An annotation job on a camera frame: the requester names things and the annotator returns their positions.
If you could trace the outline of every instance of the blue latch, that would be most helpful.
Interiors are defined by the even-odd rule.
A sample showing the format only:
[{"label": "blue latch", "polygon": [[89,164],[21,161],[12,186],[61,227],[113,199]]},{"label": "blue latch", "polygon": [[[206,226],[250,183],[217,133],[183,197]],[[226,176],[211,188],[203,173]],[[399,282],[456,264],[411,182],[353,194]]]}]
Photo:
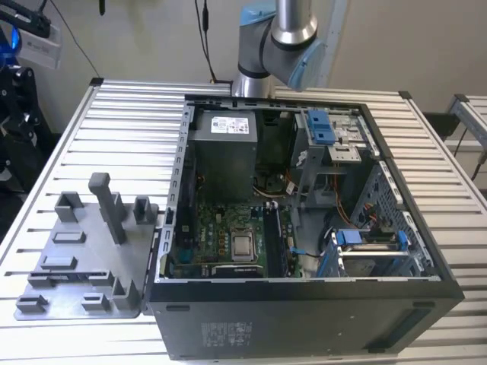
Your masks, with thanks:
[{"label": "blue latch", "polygon": [[358,230],[340,230],[336,234],[336,242],[339,246],[343,245],[361,245],[362,237]]},{"label": "blue latch", "polygon": [[332,126],[329,123],[328,113],[324,110],[308,110],[307,124],[316,144],[332,146],[336,137]]},{"label": "blue latch", "polygon": [[397,233],[397,240],[399,241],[399,250],[400,251],[407,251],[408,250],[408,237],[404,233],[403,230],[400,230]]}]

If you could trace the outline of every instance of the slotted aluminum worktable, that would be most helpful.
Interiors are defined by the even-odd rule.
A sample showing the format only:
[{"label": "slotted aluminum worktable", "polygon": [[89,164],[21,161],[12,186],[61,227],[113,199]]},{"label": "slotted aluminum worktable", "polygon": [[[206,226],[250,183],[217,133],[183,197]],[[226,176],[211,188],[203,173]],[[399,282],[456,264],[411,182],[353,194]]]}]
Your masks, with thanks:
[{"label": "slotted aluminum worktable", "polygon": [[[169,362],[154,317],[45,322],[14,319],[16,298],[56,221],[63,190],[94,202],[88,179],[111,175],[125,202],[166,195],[184,94],[228,94],[227,85],[105,81],[90,87],[20,214],[0,245],[0,360],[29,364]],[[485,201],[411,100],[397,92],[284,88],[277,98],[366,103],[409,189],[464,290],[466,299],[396,359],[397,363],[487,363],[487,211]],[[391,363],[354,358],[346,363]],[[324,358],[265,359],[256,363],[322,363]],[[345,360],[333,360],[345,363]]]}]

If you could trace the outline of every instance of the blue drive bracket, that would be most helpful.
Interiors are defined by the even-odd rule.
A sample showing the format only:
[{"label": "blue drive bracket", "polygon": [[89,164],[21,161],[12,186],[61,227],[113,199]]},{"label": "blue drive bracket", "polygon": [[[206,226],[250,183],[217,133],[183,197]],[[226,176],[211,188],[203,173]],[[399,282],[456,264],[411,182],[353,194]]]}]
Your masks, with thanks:
[{"label": "blue drive bracket", "polygon": [[307,124],[310,127],[311,137],[316,144],[333,146],[336,136],[329,123],[328,113],[324,110],[308,110]]}]

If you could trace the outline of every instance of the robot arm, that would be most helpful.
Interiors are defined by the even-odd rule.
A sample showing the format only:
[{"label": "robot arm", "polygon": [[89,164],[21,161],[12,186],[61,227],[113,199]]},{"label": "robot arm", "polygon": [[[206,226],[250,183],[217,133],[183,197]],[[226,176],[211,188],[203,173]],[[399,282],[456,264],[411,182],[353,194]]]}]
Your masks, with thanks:
[{"label": "robot arm", "polygon": [[239,73],[232,85],[237,97],[272,97],[270,75],[302,91],[312,84],[325,56],[311,0],[242,8],[239,42]]}]

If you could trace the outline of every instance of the motherboard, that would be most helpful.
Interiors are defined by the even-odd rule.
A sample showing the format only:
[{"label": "motherboard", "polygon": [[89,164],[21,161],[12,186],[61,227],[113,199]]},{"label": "motherboard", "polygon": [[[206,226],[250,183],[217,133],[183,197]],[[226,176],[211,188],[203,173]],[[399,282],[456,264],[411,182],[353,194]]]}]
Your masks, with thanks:
[{"label": "motherboard", "polygon": [[289,251],[295,238],[288,206],[201,200],[196,210],[197,242],[175,248],[175,278],[299,277],[298,261]]}]

